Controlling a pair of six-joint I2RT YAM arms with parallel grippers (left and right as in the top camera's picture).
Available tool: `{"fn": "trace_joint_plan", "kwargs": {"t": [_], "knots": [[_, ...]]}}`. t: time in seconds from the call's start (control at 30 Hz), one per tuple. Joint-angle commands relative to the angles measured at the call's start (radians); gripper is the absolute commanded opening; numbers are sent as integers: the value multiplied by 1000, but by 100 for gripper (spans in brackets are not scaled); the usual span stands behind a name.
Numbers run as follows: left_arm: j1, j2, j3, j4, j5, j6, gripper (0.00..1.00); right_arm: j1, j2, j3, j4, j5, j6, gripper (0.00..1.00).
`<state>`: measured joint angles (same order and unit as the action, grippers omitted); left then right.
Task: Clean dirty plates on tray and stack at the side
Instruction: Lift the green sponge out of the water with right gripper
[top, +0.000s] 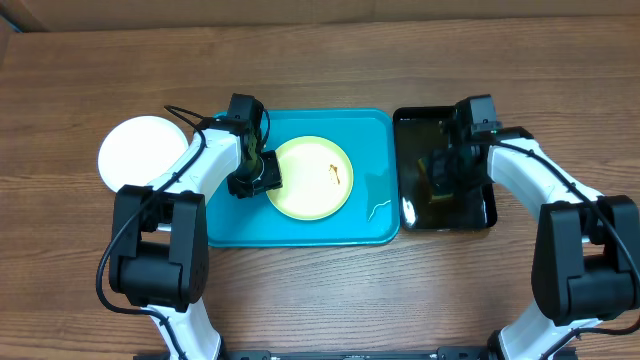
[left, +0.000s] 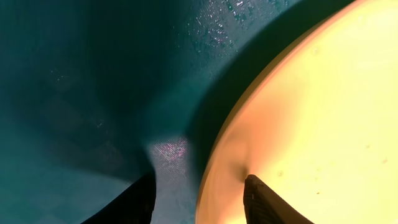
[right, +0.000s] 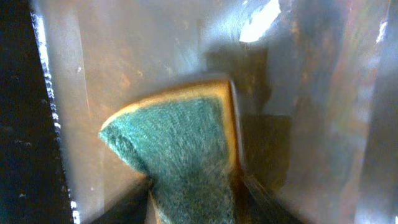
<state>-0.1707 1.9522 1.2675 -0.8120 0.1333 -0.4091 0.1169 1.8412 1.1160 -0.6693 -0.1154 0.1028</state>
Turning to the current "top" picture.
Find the green yellow sponge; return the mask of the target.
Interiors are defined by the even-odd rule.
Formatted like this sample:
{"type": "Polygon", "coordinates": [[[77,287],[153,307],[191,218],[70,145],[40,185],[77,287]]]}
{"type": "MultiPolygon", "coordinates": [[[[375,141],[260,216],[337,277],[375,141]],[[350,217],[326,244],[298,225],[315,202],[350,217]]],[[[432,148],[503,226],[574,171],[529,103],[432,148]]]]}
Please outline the green yellow sponge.
{"type": "Polygon", "coordinates": [[[432,163],[430,157],[422,157],[417,162],[421,187],[430,202],[442,202],[453,197],[453,189],[442,169],[432,163]]]}

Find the yellow-green plate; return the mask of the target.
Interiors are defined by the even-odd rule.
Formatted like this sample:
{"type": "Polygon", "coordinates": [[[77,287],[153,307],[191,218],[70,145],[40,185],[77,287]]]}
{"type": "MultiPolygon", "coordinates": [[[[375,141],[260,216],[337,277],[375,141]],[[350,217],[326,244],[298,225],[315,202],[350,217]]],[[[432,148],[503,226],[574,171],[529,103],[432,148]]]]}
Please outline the yellow-green plate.
{"type": "Polygon", "coordinates": [[[331,216],[348,200],[354,169],[346,152],[318,136],[286,141],[276,150],[282,186],[269,190],[271,204],[282,214],[302,221],[331,216]]]}

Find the white plate with stain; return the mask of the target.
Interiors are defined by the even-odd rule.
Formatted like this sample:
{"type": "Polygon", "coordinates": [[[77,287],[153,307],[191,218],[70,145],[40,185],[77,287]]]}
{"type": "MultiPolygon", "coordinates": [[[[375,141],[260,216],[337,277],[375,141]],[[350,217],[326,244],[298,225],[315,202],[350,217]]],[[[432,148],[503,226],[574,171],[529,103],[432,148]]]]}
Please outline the white plate with stain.
{"type": "Polygon", "coordinates": [[[124,185],[144,186],[164,174],[188,146],[182,130],[171,121],[137,116],[120,123],[103,140],[99,174],[113,192],[124,185]]]}

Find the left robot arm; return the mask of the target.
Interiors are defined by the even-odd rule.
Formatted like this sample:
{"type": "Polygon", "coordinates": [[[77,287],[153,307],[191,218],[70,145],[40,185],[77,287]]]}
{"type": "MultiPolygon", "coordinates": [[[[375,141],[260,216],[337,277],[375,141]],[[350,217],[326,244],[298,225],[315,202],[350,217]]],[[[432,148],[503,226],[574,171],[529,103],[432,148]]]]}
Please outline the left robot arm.
{"type": "Polygon", "coordinates": [[[237,198],[279,184],[265,148],[265,110],[201,117],[186,138],[174,123],[138,116],[116,126],[99,151],[103,181],[115,192],[112,239],[96,277],[124,295],[127,315],[151,317],[169,359],[224,359],[203,293],[209,272],[206,206],[223,182],[237,198]]]}

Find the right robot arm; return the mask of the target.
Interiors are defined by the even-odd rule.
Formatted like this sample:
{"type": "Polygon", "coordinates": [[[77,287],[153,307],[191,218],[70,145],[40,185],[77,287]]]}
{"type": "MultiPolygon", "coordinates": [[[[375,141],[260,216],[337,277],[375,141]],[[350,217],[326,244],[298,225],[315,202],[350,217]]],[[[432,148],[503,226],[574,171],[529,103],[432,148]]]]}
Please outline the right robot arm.
{"type": "Polygon", "coordinates": [[[605,196],[554,163],[522,127],[473,125],[421,161],[437,195],[499,184],[537,222],[533,301],[490,338],[489,359],[552,359],[583,334],[630,335],[602,322],[639,307],[639,209],[605,196]]]}

